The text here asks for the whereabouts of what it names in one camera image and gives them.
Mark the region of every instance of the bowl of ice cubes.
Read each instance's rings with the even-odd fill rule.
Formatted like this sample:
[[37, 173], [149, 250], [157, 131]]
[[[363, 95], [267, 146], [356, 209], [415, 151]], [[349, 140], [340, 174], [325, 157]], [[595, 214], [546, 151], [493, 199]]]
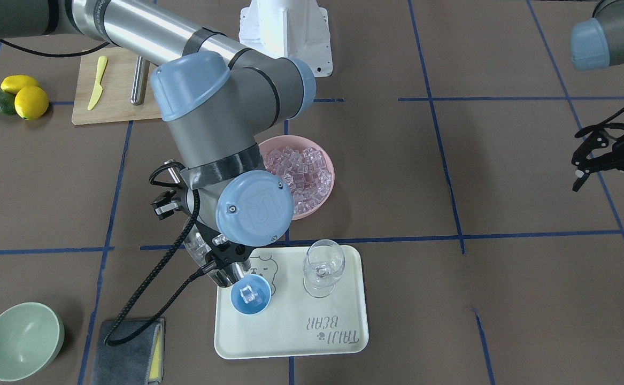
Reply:
[[275, 136], [260, 143], [267, 171], [281, 178], [292, 192], [292, 219], [302, 219], [326, 202], [336, 174], [326, 151], [302, 136]]

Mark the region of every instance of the white tray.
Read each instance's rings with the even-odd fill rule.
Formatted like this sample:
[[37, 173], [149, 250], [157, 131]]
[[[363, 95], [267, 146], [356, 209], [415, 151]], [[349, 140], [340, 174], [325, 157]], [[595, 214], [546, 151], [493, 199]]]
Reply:
[[231, 305], [231, 288], [217, 288], [214, 350], [222, 358], [270, 358], [357, 353], [368, 343], [361, 257], [343, 246], [345, 270], [331, 295], [312, 298], [302, 287], [307, 247], [256, 249], [252, 273], [262, 275], [273, 295], [253, 315]]

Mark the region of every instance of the blue cup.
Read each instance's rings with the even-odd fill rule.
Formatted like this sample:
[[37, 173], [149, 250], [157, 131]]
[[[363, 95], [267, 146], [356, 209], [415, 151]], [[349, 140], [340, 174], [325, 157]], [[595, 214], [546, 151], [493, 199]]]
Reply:
[[257, 314], [271, 300], [271, 286], [264, 278], [248, 274], [231, 287], [231, 303], [243, 314]]

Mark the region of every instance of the gray cloth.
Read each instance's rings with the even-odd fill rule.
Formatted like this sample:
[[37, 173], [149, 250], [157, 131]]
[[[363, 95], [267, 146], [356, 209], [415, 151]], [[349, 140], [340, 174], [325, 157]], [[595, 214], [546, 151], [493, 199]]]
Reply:
[[[147, 319], [123, 321], [111, 339], [128, 336], [144, 324]], [[104, 343], [113, 321], [105, 321], [100, 326], [96, 360], [91, 376], [91, 385], [146, 385], [152, 362], [153, 346], [158, 332], [164, 331], [164, 319], [158, 319], [153, 325], [132, 339], [119, 346]]]

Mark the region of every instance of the round blue cap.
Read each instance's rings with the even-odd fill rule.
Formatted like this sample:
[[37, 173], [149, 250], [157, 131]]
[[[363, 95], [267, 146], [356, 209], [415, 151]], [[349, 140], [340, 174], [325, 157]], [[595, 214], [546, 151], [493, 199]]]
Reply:
[[275, 175], [248, 171], [224, 188], [217, 202], [216, 219], [219, 231], [230, 241], [266, 246], [290, 227], [292, 194]]
[[179, 119], [216, 94], [230, 76], [218, 53], [197, 52], [169, 61], [150, 78], [162, 120]]
[[571, 61], [579, 71], [607, 68], [611, 54], [604, 29], [594, 17], [579, 22], [571, 31]]
[[263, 277], [248, 274], [231, 286], [231, 303], [243, 314], [256, 314], [271, 301], [271, 286]]
[[303, 112], [314, 102], [314, 97], [317, 95], [317, 80], [314, 78], [314, 73], [310, 69], [309, 65], [297, 58], [286, 58], [289, 61], [292, 61], [293, 64], [297, 67], [298, 72], [300, 72], [300, 78], [302, 78], [302, 106], [300, 107], [300, 111], [295, 114], [294, 119], [297, 115], [300, 115], [300, 112]]

